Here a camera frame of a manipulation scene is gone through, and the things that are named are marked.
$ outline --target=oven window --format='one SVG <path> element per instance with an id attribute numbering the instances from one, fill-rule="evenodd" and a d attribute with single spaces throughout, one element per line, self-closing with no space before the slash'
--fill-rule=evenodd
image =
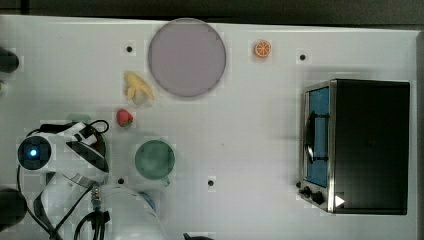
<path id="1" fill-rule="evenodd" d="M 329 88 L 309 92 L 309 124 L 313 141 L 308 155 L 306 180 L 327 187 L 328 173 L 328 120 L 330 114 Z"/>

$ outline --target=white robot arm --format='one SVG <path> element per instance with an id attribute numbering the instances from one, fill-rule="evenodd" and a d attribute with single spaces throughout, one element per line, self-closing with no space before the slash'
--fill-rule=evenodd
<path id="1" fill-rule="evenodd" d="M 18 148 L 19 164 L 26 170 L 56 173 L 34 201 L 35 215 L 49 229 L 50 239 L 166 240 L 155 211 L 143 197 L 121 185 L 101 185 L 108 165 L 90 146 L 97 139 L 83 131 L 86 127 L 43 125 Z M 90 200 L 91 208 L 81 205 Z M 90 221 L 97 227 L 82 229 Z M 65 224 L 77 226 L 75 232 L 65 231 Z"/>

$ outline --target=green cup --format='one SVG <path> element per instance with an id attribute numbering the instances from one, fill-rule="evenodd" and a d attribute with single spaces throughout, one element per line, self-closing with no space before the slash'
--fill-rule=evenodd
<path id="1" fill-rule="evenodd" d="M 137 171 L 147 179 L 162 180 L 165 187 L 170 184 L 168 175 L 174 168 L 174 164 L 174 151 L 160 140 L 144 143 L 135 154 Z"/>

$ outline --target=oven door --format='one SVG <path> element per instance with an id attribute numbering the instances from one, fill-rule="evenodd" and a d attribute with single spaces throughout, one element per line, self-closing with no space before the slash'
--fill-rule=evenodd
<path id="1" fill-rule="evenodd" d="M 306 92 L 306 94 L 304 180 L 327 188 L 330 89 L 324 87 Z"/>

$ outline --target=purple plate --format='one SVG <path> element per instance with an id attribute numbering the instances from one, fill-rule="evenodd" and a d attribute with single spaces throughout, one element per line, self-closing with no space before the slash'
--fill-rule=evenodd
<path id="1" fill-rule="evenodd" d="M 225 70 L 225 46 L 208 24 L 180 18 L 163 26 L 149 48 L 149 67 L 158 84 L 181 97 L 209 92 Z"/>

